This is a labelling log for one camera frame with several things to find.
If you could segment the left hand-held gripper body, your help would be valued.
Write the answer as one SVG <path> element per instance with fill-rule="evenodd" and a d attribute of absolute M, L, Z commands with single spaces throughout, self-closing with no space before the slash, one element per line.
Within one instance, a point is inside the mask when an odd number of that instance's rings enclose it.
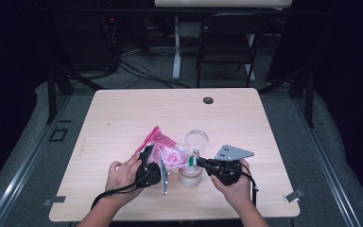
<path fill-rule="evenodd" d="M 153 186 L 157 183 L 162 185 L 163 194 L 167 194 L 169 172 L 163 160 L 158 163 L 148 163 L 141 159 L 141 164 L 137 170 L 135 178 L 135 186 L 137 188 L 145 188 Z"/>

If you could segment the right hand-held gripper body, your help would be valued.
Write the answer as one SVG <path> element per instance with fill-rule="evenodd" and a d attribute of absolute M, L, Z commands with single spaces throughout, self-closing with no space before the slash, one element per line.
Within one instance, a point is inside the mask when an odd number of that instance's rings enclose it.
<path fill-rule="evenodd" d="M 240 163 L 241 159 L 252 157 L 252 151 L 233 147 L 230 145 L 223 145 L 219 152 L 216 154 L 213 163 L 208 163 L 216 167 L 215 170 L 206 169 L 209 176 L 216 176 L 224 185 L 231 185 L 236 183 L 241 175 L 248 177 L 252 180 L 251 173 L 245 173 L 242 168 L 247 168 Z"/>

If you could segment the pink and white plastic bag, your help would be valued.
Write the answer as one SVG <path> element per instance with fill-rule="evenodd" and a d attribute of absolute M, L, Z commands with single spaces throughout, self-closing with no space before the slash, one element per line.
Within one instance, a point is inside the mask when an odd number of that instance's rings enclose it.
<path fill-rule="evenodd" d="M 158 126 L 154 127 L 147 135 L 144 142 L 135 151 L 135 154 L 143 152 L 148 146 L 153 146 L 147 158 L 148 163 L 159 164 L 160 161 L 163 161 L 167 169 L 185 168 L 197 164 L 191 153 L 182 145 L 164 135 Z"/>

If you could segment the clear round jar lid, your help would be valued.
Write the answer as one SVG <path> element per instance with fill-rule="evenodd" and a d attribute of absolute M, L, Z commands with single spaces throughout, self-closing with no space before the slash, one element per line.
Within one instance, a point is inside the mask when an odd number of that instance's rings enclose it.
<path fill-rule="evenodd" d="M 202 152 L 210 147 L 209 136 L 200 130 L 192 130 L 185 136 L 185 144 L 194 152 Z"/>

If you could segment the clear jar with beige collar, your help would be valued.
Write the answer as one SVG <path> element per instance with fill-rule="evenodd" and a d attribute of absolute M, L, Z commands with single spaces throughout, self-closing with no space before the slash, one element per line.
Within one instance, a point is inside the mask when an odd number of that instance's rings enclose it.
<path fill-rule="evenodd" d="M 197 186 L 201 181 L 202 168 L 197 165 L 199 151 L 194 149 L 186 161 L 186 164 L 179 169 L 179 180 L 187 187 Z"/>

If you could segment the person's right hand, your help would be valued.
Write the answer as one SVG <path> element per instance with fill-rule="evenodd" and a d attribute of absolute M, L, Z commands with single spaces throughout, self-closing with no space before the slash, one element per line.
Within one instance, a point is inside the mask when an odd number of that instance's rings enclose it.
<path fill-rule="evenodd" d="M 224 185 L 216 176 L 210 176 L 215 188 L 219 190 L 229 205 L 237 212 L 249 211 L 252 207 L 251 181 L 241 175 L 236 183 Z"/>

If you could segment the person's left hand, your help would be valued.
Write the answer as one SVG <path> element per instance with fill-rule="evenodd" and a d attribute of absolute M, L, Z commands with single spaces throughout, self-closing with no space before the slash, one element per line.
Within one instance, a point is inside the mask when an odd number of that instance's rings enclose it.
<path fill-rule="evenodd" d="M 118 161 L 113 162 L 109 168 L 109 175 L 106 181 L 105 189 L 120 189 L 134 183 L 137 170 L 141 164 L 142 161 L 139 159 L 138 154 L 133 154 L 124 163 L 120 163 Z M 142 191 L 143 188 L 136 187 L 126 189 L 124 193 L 109 196 L 110 204 L 120 209 L 139 196 Z"/>

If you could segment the grey table edge tab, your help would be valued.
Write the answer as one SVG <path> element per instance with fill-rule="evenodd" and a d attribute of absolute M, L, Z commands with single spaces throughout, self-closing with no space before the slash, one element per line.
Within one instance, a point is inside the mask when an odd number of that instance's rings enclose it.
<path fill-rule="evenodd" d="M 65 202 L 65 196 L 55 196 L 50 199 L 45 199 L 42 203 L 42 206 L 52 206 L 54 203 L 63 203 Z"/>
<path fill-rule="evenodd" d="M 300 197 L 304 195 L 301 189 L 291 192 L 290 194 L 284 195 L 284 200 L 287 202 L 299 201 Z"/>

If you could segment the black metal stand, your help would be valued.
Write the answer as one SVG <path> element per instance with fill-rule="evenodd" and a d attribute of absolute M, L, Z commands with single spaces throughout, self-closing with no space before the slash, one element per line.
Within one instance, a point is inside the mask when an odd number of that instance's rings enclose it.
<path fill-rule="evenodd" d="M 300 98 L 303 93 L 304 96 L 304 119 L 307 124 L 313 128 L 313 102 L 314 102 L 314 81 L 315 78 L 312 72 L 308 69 L 298 70 L 282 79 L 277 79 L 271 82 L 266 87 L 258 91 L 259 94 L 264 95 L 270 93 L 276 88 L 282 86 L 283 84 L 292 81 L 293 85 L 288 91 L 288 95 L 291 98 Z"/>
<path fill-rule="evenodd" d="M 60 89 L 60 91 L 66 96 L 70 96 L 74 93 L 75 89 L 71 84 L 70 79 L 75 79 L 95 91 L 102 89 L 101 86 L 83 77 L 69 67 L 66 67 L 64 64 L 55 62 L 47 75 L 49 109 L 47 124 L 51 124 L 53 122 L 58 112 L 57 89 Z"/>

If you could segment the black folding chair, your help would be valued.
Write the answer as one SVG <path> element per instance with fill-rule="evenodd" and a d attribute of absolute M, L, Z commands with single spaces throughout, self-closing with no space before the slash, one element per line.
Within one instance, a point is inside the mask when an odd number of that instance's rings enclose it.
<path fill-rule="evenodd" d="M 197 87 L 200 87 L 201 65 L 238 64 L 247 70 L 250 85 L 259 39 L 267 28 L 266 20 L 247 13 L 217 13 L 206 17 L 199 31 Z"/>

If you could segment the white desk with legs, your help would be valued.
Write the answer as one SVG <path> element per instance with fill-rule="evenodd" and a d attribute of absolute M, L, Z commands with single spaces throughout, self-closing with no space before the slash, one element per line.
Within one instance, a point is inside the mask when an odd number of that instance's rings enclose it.
<path fill-rule="evenodd" d="M 154 6 L 164 9 L 289 9 L 293 0 L 154 0 Z M 182 50 L 181 37 L 197 38 L 199 22 L 181 20 L 174 17 L 175 59 L 173 65 L 174 80 L 181 78 Z"/>

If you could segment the metal floor rail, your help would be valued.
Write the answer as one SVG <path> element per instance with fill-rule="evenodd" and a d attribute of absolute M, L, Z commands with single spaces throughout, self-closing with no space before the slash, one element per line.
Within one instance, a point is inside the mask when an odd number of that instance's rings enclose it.
<path fill-rule="evenodd" d="M 293 106 L 297 111 L 299 118 L 303 124 L 303 127 L 306 130 L 306 133 L 310 137 L 310 140 L 315 148 L 314 155 L 317 159 L 322 174 L 327 182 L 327 185 L 332 193 L 334 201 L 339 209 L 340 214 L 347 227 L 362 227 L 348 197 L 345 190 L 340 183 L 340 180 L 337 177 L 334 167 L 330 162 L 323 145 L 316 133 L 316 130 L 312 128 L 307 122 L 304 115 L 304 106 L 302 102 L 297 99 L 292 99 Z"/>
<path fill-rule="evenodd" d="M 70 157 L 75 119 L 70 96 L 46 122 L 47 101 L 40 99 L 20 139 L 0 171 L 0 227 L 59 227 L 49 212 Z"/>

